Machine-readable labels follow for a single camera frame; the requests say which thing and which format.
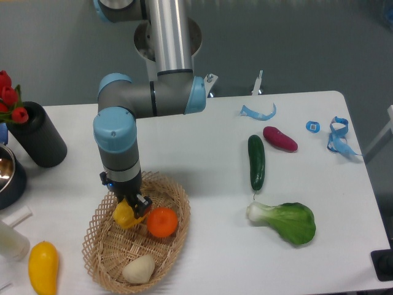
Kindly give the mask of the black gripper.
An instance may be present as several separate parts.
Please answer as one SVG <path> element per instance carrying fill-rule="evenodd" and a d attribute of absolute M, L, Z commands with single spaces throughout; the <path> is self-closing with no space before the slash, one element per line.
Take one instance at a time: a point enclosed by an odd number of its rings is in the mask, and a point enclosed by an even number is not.
<path fill-rule="evenodd" d="M 102 185 L 113 192 L 120 200 L 125 199 L 135 218 L 144 217 L 151 209 L 152 200 L 148 196 L 141 195 L 142 175 L 141 171 L 131 180 L 118 182 L 107 177 L 105 171 L 99 174 Z"/>

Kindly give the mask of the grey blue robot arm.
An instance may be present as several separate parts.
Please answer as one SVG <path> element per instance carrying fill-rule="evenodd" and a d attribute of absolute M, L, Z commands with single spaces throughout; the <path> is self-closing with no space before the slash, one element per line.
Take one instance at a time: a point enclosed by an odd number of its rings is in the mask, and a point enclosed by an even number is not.
<path fill-rule="evenodd" d="M 206 106 L 204 80 L 194 75 L 189 20 L 184 1 L 95 1 L 97 14 L 112 23 L 146 20 L 157 78 L 135 84 L 124 74 L 105 76 L 98 91 L 93 135 L 103 163 L 102 183 L 135 218 L 152 206 L 141 194 L 137 126 L 140 118 L 192 114 Z"/>

